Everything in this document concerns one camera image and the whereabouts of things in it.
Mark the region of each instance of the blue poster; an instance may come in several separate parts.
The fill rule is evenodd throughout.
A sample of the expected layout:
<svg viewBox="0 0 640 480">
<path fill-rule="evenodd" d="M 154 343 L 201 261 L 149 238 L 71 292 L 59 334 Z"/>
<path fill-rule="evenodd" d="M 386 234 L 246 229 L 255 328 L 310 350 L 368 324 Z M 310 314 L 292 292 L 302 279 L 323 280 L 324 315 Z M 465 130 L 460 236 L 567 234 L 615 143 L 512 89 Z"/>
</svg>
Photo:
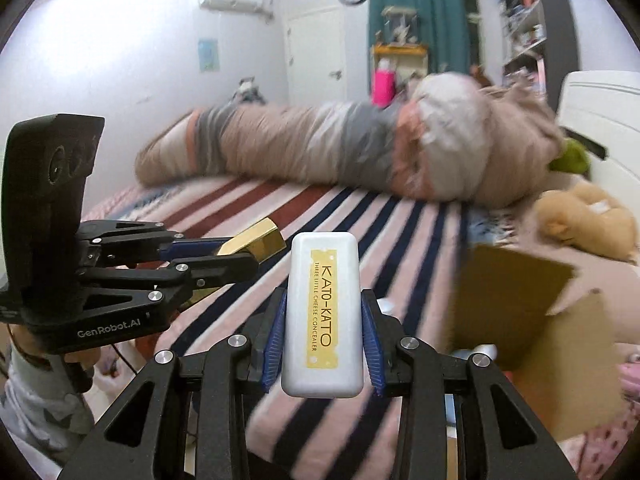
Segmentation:
<svg viewBox="0 0 640 480">
<path fill-rule="evenodd" d="M 201 72 L 219 71 L 218 40 L 200 40 L 198 42 L 198 59 L 200 60 Z"/>
</svg>

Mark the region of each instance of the window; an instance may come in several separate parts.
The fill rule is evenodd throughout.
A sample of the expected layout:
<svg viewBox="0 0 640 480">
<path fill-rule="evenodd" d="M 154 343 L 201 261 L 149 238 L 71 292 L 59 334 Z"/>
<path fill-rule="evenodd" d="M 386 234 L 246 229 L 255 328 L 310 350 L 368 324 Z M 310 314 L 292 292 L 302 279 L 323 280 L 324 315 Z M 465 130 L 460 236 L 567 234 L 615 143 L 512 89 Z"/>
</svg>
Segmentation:
<svg viewBox="0 0 640 480">
<path fill-rule="evenodd" d="M 471 44 L 471 64 L 482 65 L 484 51 L 482 48 L 482 17 L 478 9 L 478 0 L 463 0 L 465 3 L 466 26 L 469 30 Z"/>
</svg>

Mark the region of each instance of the white object in box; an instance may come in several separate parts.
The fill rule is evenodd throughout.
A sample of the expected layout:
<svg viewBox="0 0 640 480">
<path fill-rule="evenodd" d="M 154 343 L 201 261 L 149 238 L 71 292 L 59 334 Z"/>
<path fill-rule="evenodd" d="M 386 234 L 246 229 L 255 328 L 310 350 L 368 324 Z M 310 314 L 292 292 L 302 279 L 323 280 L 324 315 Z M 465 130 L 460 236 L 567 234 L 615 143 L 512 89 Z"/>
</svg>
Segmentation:
<svg viewBox="0 0 640 480">
<path fill-rule="evenodd" d="M 282 389 L 292 397 L 355 397 L 362 390 L 358 243 L 350 233 L 293 239 Z"/>
</svg>

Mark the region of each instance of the teddy bear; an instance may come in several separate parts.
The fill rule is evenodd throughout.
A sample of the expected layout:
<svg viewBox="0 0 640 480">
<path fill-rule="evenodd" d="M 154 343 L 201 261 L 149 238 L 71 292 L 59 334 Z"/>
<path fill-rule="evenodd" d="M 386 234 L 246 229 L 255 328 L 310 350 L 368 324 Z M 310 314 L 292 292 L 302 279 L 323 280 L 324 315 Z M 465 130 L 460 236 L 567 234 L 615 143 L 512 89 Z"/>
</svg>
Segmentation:
<svg viewBox="0 0 640 480">
<path fill-rule="evenodd" d="M 544 192 L 534 204 L 538 230 L 588 253 L 635 261 L 636 218 L 617 199 L 591 182 L 568 191 Z"/>
</svg>

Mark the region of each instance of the bed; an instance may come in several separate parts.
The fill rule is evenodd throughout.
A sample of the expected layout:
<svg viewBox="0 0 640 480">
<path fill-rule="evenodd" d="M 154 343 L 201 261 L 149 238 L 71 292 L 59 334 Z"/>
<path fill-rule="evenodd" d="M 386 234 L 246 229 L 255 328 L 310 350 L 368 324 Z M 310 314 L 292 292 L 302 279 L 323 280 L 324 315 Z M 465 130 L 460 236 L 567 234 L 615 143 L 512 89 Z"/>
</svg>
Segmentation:
<svg viewBox="0 0 640 480">
<path fill-rule="evenodd" d="M 592 151 L 592 179 L 624 201 L 640 218 L 640 92 L 638 74 L 582 72 L 564 85 L 559 124 Z M 553 176 L 540 190 L 567 186 Z M 570 263 L 578 278 L 559 298 L 557 310 L 592 288 L 611 306 L 620 343 L 640 345 L 640 279 L 636 268 L 567 247 L 536 234 L 530 204 L 517 204 L 517 247 Z M 276 286 L 286 284 L 290 242 L 299 232 L 349 231 L 358 239 L 363 288 L 382 298 L 383 311 L 402 320 L 411 335 L 443 351 L 449 291 L 469 244 L 473 209 L 466 203 L 427 203 L 350 187 L 304 186 L 237 176 L 197 178 L 174 186 L 131 188 L 99 205 L 87 218 L 162 221 L 187 237 L 229 236 L 270 216 L 287 251 L 270 258 L 249 283 L 223 287 L 185 311 L 154 341 L 155 351 L 184 355 L 205 351 L 260 312 Z M 247 399 L 247 445 L 252 460 L 281 470 L 270 478 L 386 479 L 396 447 L 400 403 L 366 386 L 354 399 L 287 397 L 277 384 Z"/>
</svg>

